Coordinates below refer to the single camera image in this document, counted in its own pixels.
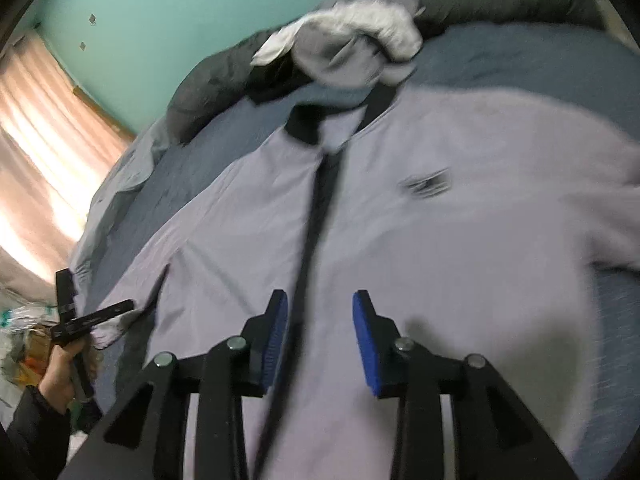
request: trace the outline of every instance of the curtain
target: curtain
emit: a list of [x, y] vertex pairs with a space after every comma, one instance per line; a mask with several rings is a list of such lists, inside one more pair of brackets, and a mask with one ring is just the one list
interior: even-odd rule
[[54, 304], [54, 274], [127, 142], [73, 94], [35, 31], [0, 59], [0, 286]]

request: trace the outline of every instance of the plastic bag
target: plastic bag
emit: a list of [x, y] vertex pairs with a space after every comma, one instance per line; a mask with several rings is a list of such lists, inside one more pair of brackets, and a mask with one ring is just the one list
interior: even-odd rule
[[49, 329], [58, 311], [41, 303], [6, 310], [0, 318], [0, 371], [21, 388], [37, 385], [49, 362]]

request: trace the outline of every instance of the black metal frame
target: black metal frame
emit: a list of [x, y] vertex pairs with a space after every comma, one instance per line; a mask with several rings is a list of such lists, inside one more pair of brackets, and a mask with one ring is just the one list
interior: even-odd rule
[[354, 295], [353, 313], [367, 383], [380, 399], [399, 398], [391, 480], [444, 478], [441, 394], [451, 397], [460, 480], [577, 480], [556, 444], [484, 357], [440, 357], [401, 338], [391, 319], [376, 315], [366, 290]]
[[240, 336], [196, 357], [156, 355], [96, 425], [60, 480], [182, 478], [194, 393], [200, 394], [195, 478], [248, 480], [241, 399], [261, 397], [271, 386], [279, 350], [272, 335], [286, 311], [285, 293], [275, 290], [265, 313], [247, 320]]

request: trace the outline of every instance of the turquoise wall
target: turquoise wall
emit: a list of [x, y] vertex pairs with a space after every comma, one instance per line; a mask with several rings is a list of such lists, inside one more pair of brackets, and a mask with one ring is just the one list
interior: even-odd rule
[[40, 33], [105, 110], [140, 132], [164, 112], [203, 57], [292, 20], [320, 1], [47, 0]]

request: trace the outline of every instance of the sunlight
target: sunlight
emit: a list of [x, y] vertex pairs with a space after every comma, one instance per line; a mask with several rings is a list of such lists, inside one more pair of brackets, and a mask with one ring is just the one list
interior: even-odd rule
[[[8, 115], [0, 114], [0, 124], [4, 130], [29, 157], [46, 181], [59, 195], [64, 196], [64, 199], [58, 197], [58, 200], [62, 200], [76, 211], [86, 214], [91, 198], [102, 181], [100, 176], [87, 168], [86, 164], [76, 160], [77, 156], [73, 156], [75, 154], [65, 149], [65, 143], [48, 125], [41, 124], [42, 129], [35, 130], [32, 123], [27, 121], [23, 115], [15, 113], [15, 119], [14, 123]], [[46, 139], [59, 141], [57, 149], [62, 150], [65, 156], [55, 153]]]
[[11, 224], [0, 211], [0, 247], [16, 262], [47, 283], [53, 283], [54, 271], [24, 246]]
[[74, 211], [53, 189], [49, 189], [49, 204], [53, 212], [53, 221], [60, 232], [70, 240], [77, 242], [82, 236], [86, 216]]

